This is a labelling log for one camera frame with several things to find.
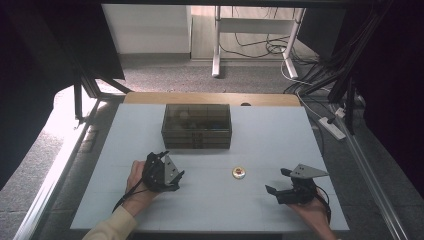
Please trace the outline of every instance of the white wall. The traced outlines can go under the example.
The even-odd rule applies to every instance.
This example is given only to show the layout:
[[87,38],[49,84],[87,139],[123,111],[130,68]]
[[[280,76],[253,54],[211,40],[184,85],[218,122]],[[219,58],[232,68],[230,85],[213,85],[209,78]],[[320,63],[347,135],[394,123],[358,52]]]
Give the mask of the white wall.
[[189,53],[189,6],[103,4],[118,53]]

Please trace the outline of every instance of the beige sleeve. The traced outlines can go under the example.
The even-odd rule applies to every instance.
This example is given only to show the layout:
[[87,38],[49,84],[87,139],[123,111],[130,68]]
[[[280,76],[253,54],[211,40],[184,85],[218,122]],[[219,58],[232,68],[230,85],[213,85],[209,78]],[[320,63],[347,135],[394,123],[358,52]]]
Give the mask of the beige sleeve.
[[97,224],[83,240],[125,240],[136,226],[137,222],[133,216],[119,206],[109,219]]

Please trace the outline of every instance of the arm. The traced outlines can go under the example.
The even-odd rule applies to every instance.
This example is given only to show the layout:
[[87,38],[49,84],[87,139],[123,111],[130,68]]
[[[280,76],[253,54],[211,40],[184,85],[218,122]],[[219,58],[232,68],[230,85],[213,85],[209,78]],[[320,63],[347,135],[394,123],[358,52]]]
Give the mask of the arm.
[[[144,161],[134,161],[131,167],[131,173],[127,180],[128,192],[141,179]],[[147,208],[158,193],[144,191],[147,187],[142,183],[135,192],[143,191],[131,195],[122,206],[119,206],[112,216],[97,224],[91,229],[83,240],[100,240],[100,239],[126,239],[128,235],[137,226],[134,217]]]
[[314,198],[311,202],[298,205],[287,204],[293,209],[303,221],[320,237],[322,240],[335,240],[337,239],[334,232],[331,230],[325,207],[318,199]]

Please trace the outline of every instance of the white metal stand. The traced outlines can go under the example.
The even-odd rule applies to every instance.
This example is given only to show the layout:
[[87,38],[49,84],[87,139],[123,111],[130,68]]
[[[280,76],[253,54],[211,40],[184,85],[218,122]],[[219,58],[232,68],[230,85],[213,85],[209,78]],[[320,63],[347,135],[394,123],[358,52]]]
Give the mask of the white metal stand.
[[219,76],[220,65],[220,34],[223,33],[264,33],[264,34],[290,34],[287,48],[283,49],[283,58],[286,63],[290,78],[297,79],[298,75],[290,58],[290,52],[297,38],[300,24],[305,9],[299,8],[294,20],[274,19],[238,19],[221,18],[221,6],[215,6],[215,39],[212,65],[212,76]]

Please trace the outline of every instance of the white power strip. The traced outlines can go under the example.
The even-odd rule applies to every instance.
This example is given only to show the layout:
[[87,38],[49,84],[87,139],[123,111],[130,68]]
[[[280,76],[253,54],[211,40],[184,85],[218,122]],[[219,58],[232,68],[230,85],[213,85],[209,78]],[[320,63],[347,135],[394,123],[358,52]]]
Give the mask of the white power strip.
[[346,137],[346,135],[344,135],[344,133],[342,131],[340,131],[336,125],[334,124],[329,124],[327,123],[328,118],[323,117],[319,120],[319,122],[321,123],[321,125],[323,125],[325,127],[325,129],[327,129],[331,135],[333,135],[333,137],[335,137],[337,140],[342,140],[343,138]]

